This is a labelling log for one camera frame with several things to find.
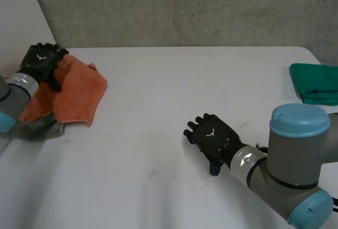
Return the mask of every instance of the dark towel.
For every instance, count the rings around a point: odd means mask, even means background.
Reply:
[[[290,73],[304,103],[338,105],[338,66],[292,64]]]

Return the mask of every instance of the concrete wall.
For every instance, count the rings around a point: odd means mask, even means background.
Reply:
[[[303,46],[337,59],[338,0],[38,0],[58,43]]]

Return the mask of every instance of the black band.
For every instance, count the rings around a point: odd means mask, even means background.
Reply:
[[[309,184],[309,185],[298,185],[298,184],[290,184],[290,183],[286,183],[278,178],[276,178],[275,176],[272,175],[272,173],[268,171],[268,175],[270,176],[270,178],[272,180],[274,180],[276,183],[284,186],[284,187],[287,187],[287,188],[292,188],[292,189],[299,189],[299,190],[306,190],[306,189],[312,189],[314,187],[316,187],[318,185],[318,181],[316,181],[315,183],[312,183],[312,184]]]
[[[6,99],[8,98],[8,96],[11,95],[11,93],[12,93],[12,91],[11,91],[11,89],[8,87],[7,93],[6,93],[4,96],[2,96],[2,97],[0,98],[0,102],[6,100]]]
[[[30,100],[32,99],[31,94],[25,88],[23,88],[23,87],[21,87],[17,84],[12,84],[12,83],[9,83],[8,85],[12,85],[14,87],[20,88],[22,91],[24,91],[29,96]]]
[[[247,186],[248,188],[250,188],[250,180],[252,177],[252,174],[254,173],[255,169],[263,162],[266,161],[267,157],[264,158],[260,158],[258,161],[256,161],[256,163],[254,163],[254,165],[250,168],[249,173],[247,175]]]

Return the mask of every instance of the orange cloth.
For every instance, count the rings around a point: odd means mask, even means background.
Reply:
[[[72,55],[64,56],[54,76],[61,84],[60,92],[41,82],[40,88],[20,116],[33,121],[55,112],[60,123],[86,122],[88,127],[107,88],[107,81],[94,64],[86,65]]]

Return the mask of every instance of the carbon fiber hand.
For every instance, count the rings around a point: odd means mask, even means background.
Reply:
[[[233,148],[245,145],[237,133],[214,114],[205,113],[203,118],[196,117],[195,121],[198,124],[187,123],[192,132],[185,130],[183,134],[204,153],[210,162],[210,174],[216,176],[224,163],[230,167]]]

